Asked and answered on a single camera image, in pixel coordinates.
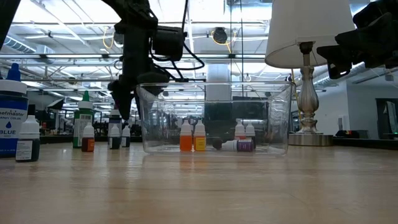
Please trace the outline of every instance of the lamp base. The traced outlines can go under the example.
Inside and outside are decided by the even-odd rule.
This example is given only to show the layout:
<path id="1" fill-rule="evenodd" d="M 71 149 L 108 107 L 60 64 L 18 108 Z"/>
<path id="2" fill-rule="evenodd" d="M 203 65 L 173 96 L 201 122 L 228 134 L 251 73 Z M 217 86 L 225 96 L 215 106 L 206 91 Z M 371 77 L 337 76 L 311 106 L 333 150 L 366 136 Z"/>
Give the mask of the lamp base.
<path id="1" fill-rule="evenodd" d="M 333 136 L 324 134 L 290 134 L 291 146 L 332 146 Z"/>

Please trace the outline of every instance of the silver lamp stand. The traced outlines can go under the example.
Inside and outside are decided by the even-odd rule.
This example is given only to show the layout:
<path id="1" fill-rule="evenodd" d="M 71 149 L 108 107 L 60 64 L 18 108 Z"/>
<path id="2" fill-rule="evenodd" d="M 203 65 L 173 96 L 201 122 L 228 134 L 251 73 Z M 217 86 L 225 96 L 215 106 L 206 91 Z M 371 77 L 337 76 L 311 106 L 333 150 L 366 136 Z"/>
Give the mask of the silver lamp stand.
<path id="1" fill-rule="evenodd" d="M 298 96 L 297 106 L 302 112 L 302 128 L 296 134 L 289 135 L 289 144 L 294 146 L 332 146 L 333 136 L 324 135 L 317 130 L 316 110 L 319 108 L 318 95 L 313 85 L 312 73 L 314 68 L 310 63 L 310 53 L 313 42 L 300 44 L 300 51 L 303 53 L 304 67 L 301 69 L 302 89 Z"/>

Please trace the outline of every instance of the table lamp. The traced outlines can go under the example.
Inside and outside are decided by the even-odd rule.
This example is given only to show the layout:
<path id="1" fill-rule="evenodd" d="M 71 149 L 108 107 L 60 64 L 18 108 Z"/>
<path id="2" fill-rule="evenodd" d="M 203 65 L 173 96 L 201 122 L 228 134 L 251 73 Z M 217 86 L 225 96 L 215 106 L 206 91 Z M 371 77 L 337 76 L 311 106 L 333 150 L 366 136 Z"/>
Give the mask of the table lamp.
<path id="1" fill-rule="evenodd" d="M 289 136 L 289 144 L 332 145 L 333 136 L 318 132 L 317 120 L 313 118 L 319 107 L 312 81 L 313 67 L 326 64 L 316 48 L 336 45 L 337 34 L 354 29 L 348 0 L 274 0 L 272 3 L 266 64 L 301 68 L 302 73 L 297 101 L 302 112 L 302 128 Z"/>

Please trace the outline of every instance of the transparent container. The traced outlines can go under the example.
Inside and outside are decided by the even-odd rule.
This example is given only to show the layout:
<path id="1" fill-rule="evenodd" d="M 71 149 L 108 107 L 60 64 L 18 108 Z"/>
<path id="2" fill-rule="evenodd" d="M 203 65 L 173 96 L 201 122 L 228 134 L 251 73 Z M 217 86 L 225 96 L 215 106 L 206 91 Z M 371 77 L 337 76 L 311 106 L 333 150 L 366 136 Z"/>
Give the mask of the transparent container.
<path id="1" fill-rule="evenodd" d="M 295 85 L 290 82 L 141 84 L 137 92 L 144 151 L 189 156 L 286 155 L 294 90 Z M 180 151 L 180 130 L 185 119 L 193 132 L 197 121 L 203 121 L 205 151 Z M 234 140 L 238 121 L 244 126 L 248 122 L 254 126 L 256 149 L 253 152 L 215 149 L 215 139 Z"/>

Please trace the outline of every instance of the desk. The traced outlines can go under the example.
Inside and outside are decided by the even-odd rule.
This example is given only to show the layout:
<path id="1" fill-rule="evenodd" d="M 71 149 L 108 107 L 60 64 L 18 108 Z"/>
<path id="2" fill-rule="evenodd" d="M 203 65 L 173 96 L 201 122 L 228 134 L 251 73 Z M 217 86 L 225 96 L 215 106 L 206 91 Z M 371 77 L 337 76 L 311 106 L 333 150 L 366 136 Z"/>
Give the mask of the desk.
<path id="1" fill-rule="evenodd" d="M 291 147 L 283 158 L 42 146 L 0 160 L 0 219 L 29 224 L 398 223 L 398 152 Z"/>

